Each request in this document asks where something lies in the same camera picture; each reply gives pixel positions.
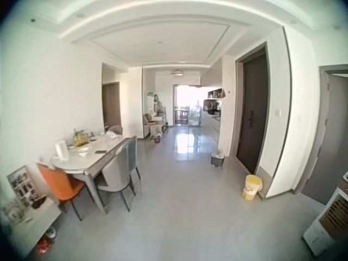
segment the trash can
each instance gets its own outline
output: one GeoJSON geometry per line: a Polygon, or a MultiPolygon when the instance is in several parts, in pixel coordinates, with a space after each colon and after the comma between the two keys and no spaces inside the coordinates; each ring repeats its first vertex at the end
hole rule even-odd
{"type": "Polygon", "coordinates": [[[245,186],[241,194],[246,200],[253,200],[256,193],[262,190],[262,179],[255,175],[247,175],[245,179],[245,186]]]}
{"type": "Polygon", "coordinates": [[[157,133],[154,135],[154,143],[160,143],[161,142],[161,134],[157,133]]]}
{"type": "Polygon", "coordinates": [[[223,161],[225,160],[225,156],[220,152],[215,152],[212,154],[212,158],[210,160],[210,164],[215,167],[221,167],[223,165],[223,161]]]}

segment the wooden door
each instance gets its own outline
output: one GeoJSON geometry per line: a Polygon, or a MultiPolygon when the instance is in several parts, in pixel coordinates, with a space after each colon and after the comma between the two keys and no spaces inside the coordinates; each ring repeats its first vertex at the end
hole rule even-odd
{"type": "Polygon", "coordinates": [[[243,63],[244,98],[237,158],[254,173],[267,116],[268,65],[266,53],[243,63]]]}
{"type": "Polygon", "coordinates": [[[326,204],[348,171],[348,78],[329,76],[326,130],[313,172],[302,190],[326,204]]]}
{"type": "Polygon", "coordinates": [[[108,83],[102,86],[103,118],[105,126],[121,126],[120,85],[108,83]]]}

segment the photo frame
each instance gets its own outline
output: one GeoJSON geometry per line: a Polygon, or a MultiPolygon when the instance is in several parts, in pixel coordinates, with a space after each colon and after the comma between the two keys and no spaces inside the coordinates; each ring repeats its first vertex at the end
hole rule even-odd
{"type": "Polygon", "coordinates": [[[12,172],[7,179],[25,208],[29,208],[34,201],[40,198],[39,191],[30,178],[26,165],[12,172]]]}

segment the ceiling light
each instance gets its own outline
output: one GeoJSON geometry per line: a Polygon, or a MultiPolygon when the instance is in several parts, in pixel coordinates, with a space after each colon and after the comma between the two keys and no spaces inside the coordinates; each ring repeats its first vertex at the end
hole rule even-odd
{"type": "Polygon", "coordinates": [[[172,75],[175,75],[175,76],[182,76],[184,75],[184,73],[180,70],[174,70],[172,71],[172,75]]]}

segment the small table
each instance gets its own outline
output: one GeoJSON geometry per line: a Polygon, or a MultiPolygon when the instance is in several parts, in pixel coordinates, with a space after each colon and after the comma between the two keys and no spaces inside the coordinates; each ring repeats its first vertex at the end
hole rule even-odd
{"type": "Polygon", "coordinates": [[[93,180],[103,167],[115,157],[117,149],[126,138],[119,135],[117,138],[111,139],[103,135],[97,136],[95,139],[96,141],[82,146],[89,148],[86,157],[81,157],[78,154],[78,150],[82,147],[76,147],[69,150],[69,160],[67,162],[61,162],[57,156],[53,156],[51,158],[51,163],[56,169],[62,170],[72,175],[74,178],[85,182],[100,211],[106,215],[107,212],[103,207],[103,203],[93,180]],[[96,151],[106,151],[106,153],[96,154],[96,151]]]}
{"type": "Polygon", "coordinates": [[[49,197],[38,209],[29,208],[27,211],[27,216],[33,219],[28,223],[22,221],[13,226],[9,237],[10,242],[16,246],[22,257],[30,253],[60,214],[60,209],[49,197]]]}

